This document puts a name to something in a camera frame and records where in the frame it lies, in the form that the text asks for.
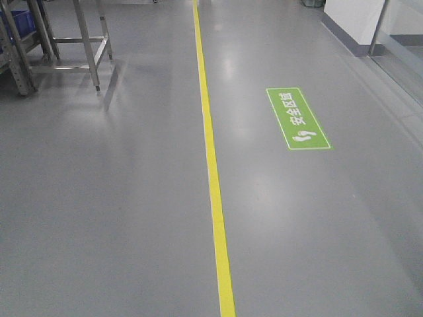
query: blue plastic crate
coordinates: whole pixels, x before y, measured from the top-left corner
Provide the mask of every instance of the blue plastic crate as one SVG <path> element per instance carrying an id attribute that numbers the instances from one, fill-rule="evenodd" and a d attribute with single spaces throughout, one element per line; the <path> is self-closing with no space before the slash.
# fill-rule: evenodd
<path id="1" fill-rule="evenodd" d="M 13 20 L 15 20 L 15 24 L 21 38 L 23 38 L 24 36 L 36 30 L 34 19 L 30 11 L 15 10 L 15 11 L 12 11 L 12 15 L 13 15 Z M 5 23 L 7 34 L 11 38 L 12 42 L 14 42 L 11 29 L 9 28 L 9 25 L 7 24 L 6 19 L 3 16 L 3 12 L 1 11 L 0 11 L 0 17 L 3 19 L 3 22 Z"/>

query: yellow floor line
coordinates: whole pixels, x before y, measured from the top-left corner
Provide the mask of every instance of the yellow floor line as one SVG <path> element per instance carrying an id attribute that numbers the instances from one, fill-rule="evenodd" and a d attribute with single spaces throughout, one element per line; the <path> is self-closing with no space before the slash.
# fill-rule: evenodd
<path id="1" fill-rule="evenodd" d="M 206 64 L 204 62 L 198 0 L 193 0 L 194 24 L 196 31 L 196 47 L 198 72 L 200 76 L 201 101 L 203 109 L 204 134 L 206 138 L 207 165 L 210 183 L 211 212 L 213 217 L 213 237 L 216 256 L 217 284 L 219 286 L 219 303 L 221 317 L 236 317 L 233 299 L 231 267 L 227 252 L 225 220 L 223 217 L 222 199 L 219 185 L 219 172 L 214 146 L 212 115 L 210 114 L 210 98 L 207 86 Z"/>

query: gray epoxy floor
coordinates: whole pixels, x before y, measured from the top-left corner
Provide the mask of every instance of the gray epoxy floor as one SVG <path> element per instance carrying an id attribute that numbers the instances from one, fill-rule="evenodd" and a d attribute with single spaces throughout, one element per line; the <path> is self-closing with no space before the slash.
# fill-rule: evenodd
<path id="1" fill-rule="evenodd" d="M 100 96 L 0 77 L 1 315 L 219 316 L 192 3 L 106 9 Z M 423 316 L 423 109 L 321 15 L 201 1 L 238 316 Z M 265 89 L 294 86 L 334 150 L 288 151 Z"/>

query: stainless steel rack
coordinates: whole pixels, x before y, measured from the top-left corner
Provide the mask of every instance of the stainless steel rack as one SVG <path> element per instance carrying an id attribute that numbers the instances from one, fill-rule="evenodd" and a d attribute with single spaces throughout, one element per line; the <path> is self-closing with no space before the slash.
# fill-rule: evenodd
<path id="1" fill-rule="evenodd" d="M 36 90 L 33 74 L 35 73 L 90 73 L 97 91 L 100 90 L 97 68 L 105 52 L 112 59 L 112 46 L 108 33 L 106 17 L 101 0 L 96 0 L 96 7 L 100 17 L 102 36 L 90 37 L 84 12 L 80 0 L 72 0 L 77 22 L 81 31 L 80 38 L 56 38 L 53 34 L 50 20 L 42 0 L 26 0 L 28 8 L 34 18 L 36 31 L 21 38 L 11 13 L 11 6 L 16 0 L 0 0 L 1 10 L 9 25 L 12 39 L 7 34 L 5 24 L 0 18 L 0 44 L 3 54 L 0 54 L 0 73 L 9 68 L 21 95 L 26 96 Z M 91 43 L 98 42 L 100 47 L 93 53 Z M 87 64 L 63 66 L 60 65 L 58 43 L 82 43 L 87 56 Z M 31 65 L 27 53 L 41 45 L 47 65 Z"/>

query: footprint icon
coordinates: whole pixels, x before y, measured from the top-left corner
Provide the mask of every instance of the footprint icon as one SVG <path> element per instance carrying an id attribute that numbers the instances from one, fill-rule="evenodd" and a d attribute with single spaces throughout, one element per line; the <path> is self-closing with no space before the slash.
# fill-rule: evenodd
<path id="1" fill-rule="evenodd" d="M 292 137 L 292 139 L 296 142 L 304 142 L 304 141 L 308 141 L 311 140 L 310 136 L 305 136 L 305 137 Z"/>
<path id="2" fill-rule="evenodd" d="M 300 137 L 305 137 L 305 136 L 307 136 L 307 135 L 312 135 L 312 136 L 316 136 L 317 135 L 317 133 L 315 133 L 315 132 L 310 132 L 310 131 L 298 131 L 298 135 L 300 136 Z"/>

